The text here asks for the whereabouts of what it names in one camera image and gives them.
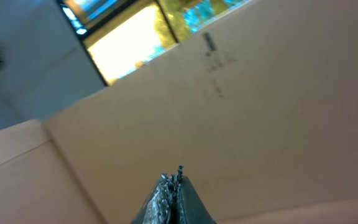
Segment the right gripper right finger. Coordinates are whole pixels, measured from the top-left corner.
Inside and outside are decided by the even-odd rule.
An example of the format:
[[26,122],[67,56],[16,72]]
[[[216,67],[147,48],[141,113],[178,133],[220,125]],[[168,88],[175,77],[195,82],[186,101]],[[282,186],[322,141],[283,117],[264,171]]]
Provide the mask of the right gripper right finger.
[[175,177],[176,201],[174,215],[176,224],[216,224],[207,211],[190,179],[183,175],[183,166],[178,166]]

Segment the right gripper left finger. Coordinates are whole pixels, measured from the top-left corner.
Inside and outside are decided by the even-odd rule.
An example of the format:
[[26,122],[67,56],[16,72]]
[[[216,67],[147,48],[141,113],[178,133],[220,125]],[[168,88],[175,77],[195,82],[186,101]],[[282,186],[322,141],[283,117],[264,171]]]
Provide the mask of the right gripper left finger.
[[175,201],[174,190],[173,178],[167,174],[161,174],[131,224],[170,223]]

